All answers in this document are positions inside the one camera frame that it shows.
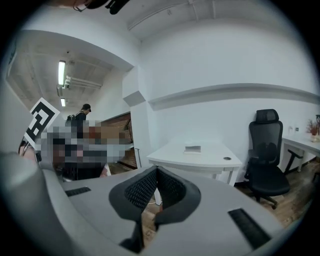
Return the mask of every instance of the ceiling light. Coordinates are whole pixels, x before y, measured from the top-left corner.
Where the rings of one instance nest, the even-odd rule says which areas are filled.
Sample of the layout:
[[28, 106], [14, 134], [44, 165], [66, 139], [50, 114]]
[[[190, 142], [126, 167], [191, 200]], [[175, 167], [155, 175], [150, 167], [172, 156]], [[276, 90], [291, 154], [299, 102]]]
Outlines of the ceiling light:
[[66, 106], [66, 100], [64, 98], [61, 99], [61, 105], [62, 105], [62, 107]]
[[59, 66], [58, 66], [58, 84], [60, 86], [64, 85], [65, 67], [66, 67], [66, 62], [60, 60], [59, 61]]

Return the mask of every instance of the mesh headrest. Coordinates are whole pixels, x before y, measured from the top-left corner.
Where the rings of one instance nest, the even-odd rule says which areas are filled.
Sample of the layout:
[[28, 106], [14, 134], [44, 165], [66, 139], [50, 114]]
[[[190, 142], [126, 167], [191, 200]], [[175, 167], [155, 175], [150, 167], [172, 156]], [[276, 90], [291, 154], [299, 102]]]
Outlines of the mesh headrest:
[[257, 110], [255, 121], [259, 124], [270, 124], [279, 121], [279, 116], [274, 109]]

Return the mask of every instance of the white desk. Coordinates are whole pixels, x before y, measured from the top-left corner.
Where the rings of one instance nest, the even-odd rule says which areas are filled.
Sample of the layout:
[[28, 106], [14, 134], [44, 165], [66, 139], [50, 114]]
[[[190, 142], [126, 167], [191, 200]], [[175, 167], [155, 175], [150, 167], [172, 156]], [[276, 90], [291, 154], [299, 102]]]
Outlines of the white desk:
[[184, 154], [184, 150], [183, 143], [171, 142], [147, 158], [153, 165], [193, 172], [216, 180], [220, 179], [222, 172], [229, 172], [226, 183], [231, 186], [235, 184], [242, 162], [224, 144], [202, 144], [201, 154]]
[[[72, 240], [85, 248], [90, 246], [90, 249], [97, 241], [102, 243], [99, 248], [92, 249], [90, 255], [101, 255], [100, 248], [106, 248], [101, 242], [102, 238], [118, 245], [131, 237], [135, 222], [120, 218], [106, 198], [114, 186], [145, 169], [146, 167], [143, 167], [104, 178], [64, 182], [61, 186], [65, 191], [83, 187], [91, 189], [87, 193], [71, 197], [61, 193], [61, 187], [58, 186], [57, 177], [54, 177], [53, 172], [45, 173], [54, 210]], [[237, 189], [182, 170], [174, 170], [172, 173], [196, 185], [201, 193], [201, 201], [184, 221], [161, 225], [152, 242], [139, 254], [140, 256], [248, 255], [253, 249], [228, 215], [228, 211], [238, 208], [245, 210], [271, 238], [283, 231], [275, 216]], [[87, 230], [92, 227], [101, 235], [98, 238], [92, 236], [86, 239]]]
[[282, 142], [301, 150], [302, 159], [299, 163], [298, 172], [301, 171], [306, 151], [320, 157], [320, 142], [311, 142], [310, 133], [295, 133], [293, 135], [282, 136]]

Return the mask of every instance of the white wall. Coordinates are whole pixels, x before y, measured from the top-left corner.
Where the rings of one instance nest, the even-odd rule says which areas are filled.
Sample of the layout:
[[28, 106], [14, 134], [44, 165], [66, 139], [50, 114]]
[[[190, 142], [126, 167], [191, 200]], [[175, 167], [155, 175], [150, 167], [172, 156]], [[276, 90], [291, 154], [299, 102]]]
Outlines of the white wall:
[[122, 98], [122, 81], [125, 72], [112, 69], [105, 76], [101, 89], [96, 90], [89, 98], [92, 112], [88, 120], [107, 120], [130, 111], [128, 104]]
[[142, 43], [140, 64], [153, 77], [150, 99], [241, 83], [319, 94], [304, 46], [248, 20], [207, 20], [166, 30]]
[[148, 103], [144, 101], [130, 108], [134, 148], [136, 149], [135, 160], [138, 167], [140, 161], [142, 167], [150, 166], [151, 164], [149, 164], [147, 156], [153, 152], [150, 142], [149, 132], [151, 131], [151, 128], [149, 127], [148, 122], [147, 104]]
[[[195, 103], [158, 110], [158, 145], [164, 146], [175, 137], [181, 141], [217, 140], [224, 143], [243, 163], [244, 170], [250, 148], [249, 123], [254, 121], [256, 110], [275, 109], [283, 123], [283, 135], [288, 134], [289, 125], [306, 131], [308, 119], [315, 119], [319, 105], [284, 99], [244, 98]], [[284, 152], [283, 171], [288, 163], [289, 153]], [[237, 182], [243, 181], [240, 171]]]
[[0, 152], [18, 152], [33, 116], [10, 85], [0, 78], [0, 107], [4, 109], [0, 125]]
[[[153, 108], [147, 104], [143, 110], [150, 138], [145, 148], [157, 150], [175, 137], [222, 141], [243, 162], [237, 182], [243, 181], [249, 123], [256, 110], [275, 109], [284, 135], [289, 125], [305, 132], [308, 119], [320, 110], [318, 78], [304, 46], [251, 21], [221, 19], [174, 27], [144, 41], [140, 59], [152, 77], [147, 101]], [[250, 87], [237, 90], [230, 84]], [[206, 93], [214, 86], [220, 91]], [[152, 101], [161, 98], [170, 99]], [[290, 156], [286, 150], [283, 170]], [[309, 154], [305, 161], [313, 157]]]
[[70, 115], [76, 115], [78, 112], [80, 111], [79, 108], [76, 108], [76, 107], [68, 107], [68, 106], [65, 106], [65, 107], [62, 107], [62, 110], [60, 111], [60, 114], [62, 115], [62, 118], [64, 120], [67, 120], [67, 117], [70, 116]]

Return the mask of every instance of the wooden floor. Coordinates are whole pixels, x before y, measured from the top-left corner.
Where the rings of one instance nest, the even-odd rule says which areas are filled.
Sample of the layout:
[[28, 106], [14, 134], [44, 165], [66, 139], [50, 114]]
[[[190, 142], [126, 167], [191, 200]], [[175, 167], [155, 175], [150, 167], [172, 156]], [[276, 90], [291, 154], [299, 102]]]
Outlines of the wooden floor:
[[[278, 202], [275, 210], [271, 208], [272, 203], [261, 198], [261, 205], [268, 209], [282, 223], [284, 227], [298, 220], [308, 209], [315, 192], [312, 183], [315, 172], [320, 172], [320, 163], [313, 161], [304, 166], [301, 172], [294, 171], [286, 176], [290, 184], [290, 191], [283, 195], [273, 196]], [[248, 194], [247, 188], [237, 187], [241, 192]]]
[[[284, 227], [298, 220], [308, 209], [308, 204], [315, 190], [315, 186], [312, 183], [315, 172], [320, 172], [320, 163], [313, 161], [304, 166], [301, 172], [295, 171], [288, 174], [286, 177], [290, 184], [290, 191], [287, 194], [273, 197], [278, 201], [277, 209], [273, 210], [271, 203], [261, 199], [261, 204], [274, 214]], [[237, 187], [237, 189], [245, 194], [250, 192], [247, 188]], [[150, 203], [142, 213], [142, 230], [146, 247], [156, 234], [154, 218], [160, 211], [160, 207], [155, 204], [154, 198]]]
[[128, 171], [131, 171], [131, 168], [128, 168], [122, 164], [110, 162], [108, 163], [111, 175], [122, 174]]

